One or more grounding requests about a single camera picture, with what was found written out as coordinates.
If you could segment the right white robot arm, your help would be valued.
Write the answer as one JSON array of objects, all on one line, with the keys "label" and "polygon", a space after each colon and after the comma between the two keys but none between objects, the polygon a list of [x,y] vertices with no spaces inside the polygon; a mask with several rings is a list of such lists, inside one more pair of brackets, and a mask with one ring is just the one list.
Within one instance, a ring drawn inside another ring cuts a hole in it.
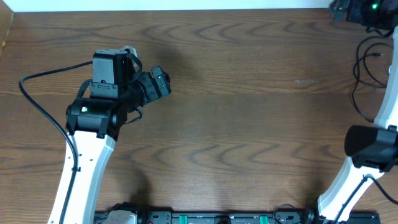
[{"label": "right white robot arm", "polygon": [[397,165],[397,1],[333,0],[328,9],[333,19],[361,24],[380,38],[392,37],[392,63],[373,126],[349,128],[343,166],[302,223],[378,222],[371,213],[353,215],[351,211],[367,188],[377,185],[377,179]]}]

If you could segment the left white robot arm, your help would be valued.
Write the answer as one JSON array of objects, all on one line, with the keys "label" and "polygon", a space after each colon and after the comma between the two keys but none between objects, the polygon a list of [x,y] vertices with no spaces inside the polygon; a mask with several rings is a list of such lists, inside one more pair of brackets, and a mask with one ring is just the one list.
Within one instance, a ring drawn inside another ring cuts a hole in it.
[{"label": "left white robot arm", "polygon": [[93,223],[104,170],[129,113],[169,95],[170,76],[160,66],[142,71],[136,50],[99,49],[93,78],[66,110],[67,144],[49,223]]}]

